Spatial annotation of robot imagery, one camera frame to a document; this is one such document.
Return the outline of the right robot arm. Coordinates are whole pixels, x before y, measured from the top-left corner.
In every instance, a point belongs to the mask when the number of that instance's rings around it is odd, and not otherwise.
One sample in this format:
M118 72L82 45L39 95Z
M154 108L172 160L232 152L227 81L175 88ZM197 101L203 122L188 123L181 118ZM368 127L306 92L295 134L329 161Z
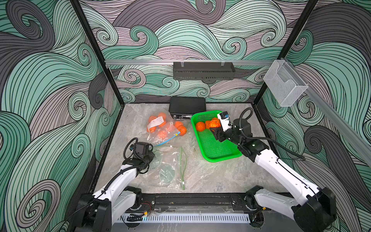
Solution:
M230 141L252 162L265 169L290 193L290 197L273 193L255 186L247 191L244 202L253 212L251 225L260 227L264 218L262 212L268 208L296 222L304 232L323 232L337 218L336 197L329 188L320 188L307 180L283 162L264 141L267 137L254 137L245 113L252 113L248 107L239 118L231 121L228 112L217 114L217 119L208 123L208 129L219 142Z

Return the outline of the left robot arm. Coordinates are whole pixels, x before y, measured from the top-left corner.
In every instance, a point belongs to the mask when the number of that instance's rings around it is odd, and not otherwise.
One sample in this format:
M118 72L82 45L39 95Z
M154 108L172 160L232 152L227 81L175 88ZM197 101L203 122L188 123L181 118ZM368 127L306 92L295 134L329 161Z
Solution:
M66 221L71 232L109 232L115 221L126 210L136 205L140 190L130 188L129 183L139 174L149 170L155 157L153 145L131 139L124 148L131 151L125 157L119 171L95 193L83 194L73 212Z

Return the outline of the green printed zip-top bag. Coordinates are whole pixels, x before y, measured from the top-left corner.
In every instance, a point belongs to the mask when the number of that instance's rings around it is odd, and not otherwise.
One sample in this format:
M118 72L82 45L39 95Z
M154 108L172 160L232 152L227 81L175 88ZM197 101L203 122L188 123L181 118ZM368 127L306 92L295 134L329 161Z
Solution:
M170 191L191 191L193 159L197 150L193 144L161 145L154 148L155 157L144 180L150 187L168 188Z

